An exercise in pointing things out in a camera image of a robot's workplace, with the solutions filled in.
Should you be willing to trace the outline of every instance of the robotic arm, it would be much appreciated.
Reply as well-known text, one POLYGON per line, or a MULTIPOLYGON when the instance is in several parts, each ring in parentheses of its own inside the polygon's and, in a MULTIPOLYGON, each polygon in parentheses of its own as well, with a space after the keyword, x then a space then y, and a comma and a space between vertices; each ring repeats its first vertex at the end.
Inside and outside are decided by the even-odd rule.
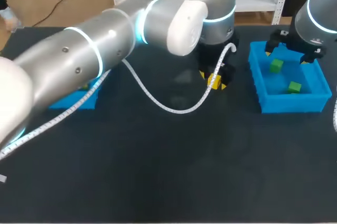
POLYGON ((324 44, 337 37, 337 0, 307 0, 293 18, 289 32, 276 30, 266 44, 269 56, 279 43, 303 53, 300 63, 313 63, 325 54, 324 44))
POLYGON ((234 33, 235 0, 122 0, 48 37, 10 61, 0 58, 0 149, 32 116, 150 44, 185 56, 198 41, 224 45, 234 33))

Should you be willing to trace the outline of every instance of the person's hand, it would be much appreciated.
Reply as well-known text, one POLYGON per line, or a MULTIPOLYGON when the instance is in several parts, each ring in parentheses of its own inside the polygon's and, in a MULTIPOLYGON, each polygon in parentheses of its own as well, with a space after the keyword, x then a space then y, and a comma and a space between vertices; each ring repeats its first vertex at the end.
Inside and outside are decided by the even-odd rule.
POLYGON ((6 29, 8 31, 16 30, 19 27, 20 24, 21 24, 20 21, 16 17, 5 20, 6 29))

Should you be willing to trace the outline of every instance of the green block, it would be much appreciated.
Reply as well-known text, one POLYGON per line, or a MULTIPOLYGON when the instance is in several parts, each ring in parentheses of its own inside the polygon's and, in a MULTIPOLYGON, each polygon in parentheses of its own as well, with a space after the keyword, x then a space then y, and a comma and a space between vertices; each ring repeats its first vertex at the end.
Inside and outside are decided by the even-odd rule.
POLYGON ((290 82, 289 88, 288 88, 288 93, 291 94, 299 94, 301 90, 302 85, 299 83, 296 83, 294 81, 290 82))
POLYGON ((283 61, 279 59, 274 59, 270 64, 271 73, 280 73, 282 69, 283 61))

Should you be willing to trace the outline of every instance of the dark table surface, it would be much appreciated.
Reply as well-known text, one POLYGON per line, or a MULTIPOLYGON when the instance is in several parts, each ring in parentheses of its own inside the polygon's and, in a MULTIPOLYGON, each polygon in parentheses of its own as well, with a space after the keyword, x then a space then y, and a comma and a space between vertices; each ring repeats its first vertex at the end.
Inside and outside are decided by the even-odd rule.
MULTIPOLYGON (((77 111, 0 161, 0 222, 337 221, 337 46, 320 61, 333 92, 320 114, 261 114, 249 43, 276 27, 239 27, 235 80, 188 115, 169 114, 123 64, 97 109, 77 111)), ((60 28, 25 28, 15 57, 60 28)), ((141 47, 129 58, 164 104, 193 106, 205 90, 196 58, 141 47)), ((58 115, 49 110, 30 129, 58 115)))

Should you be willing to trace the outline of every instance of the blue plastic bin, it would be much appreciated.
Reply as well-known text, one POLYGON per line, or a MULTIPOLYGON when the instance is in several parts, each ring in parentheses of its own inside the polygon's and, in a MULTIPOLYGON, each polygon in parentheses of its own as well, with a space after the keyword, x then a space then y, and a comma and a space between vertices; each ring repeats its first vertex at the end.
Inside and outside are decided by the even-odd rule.
POLYGON ((267 57, 266 42, 251 43, 249 63, 262 113, 321 112, 332 93, 317 60, 301 65, 303 54, 280 45, 267 57), (280 73, 270 72, 273 59, 284 61, 280 73), (302 84, 299 94, 288 94, 291 81, 302 84))
MULTIPOLYGON (((89 89, 93 87, 93 85, 97 82, 97 80, 92 81, 89 84, 89 89)), ((96 92, 92 94, 92 96, 81 106, 79 109, 95 109, 96 101, 98 98, 98 91, 101 89, 99 87, 96 92)), ((50 109, 68 109, 72 107, 76 102, 83 98, 83 96, 87 93, 87 90, 78 90, 68 96, 64 97, 63 99, 59 100, 58 102, 51 105, 50 109)))

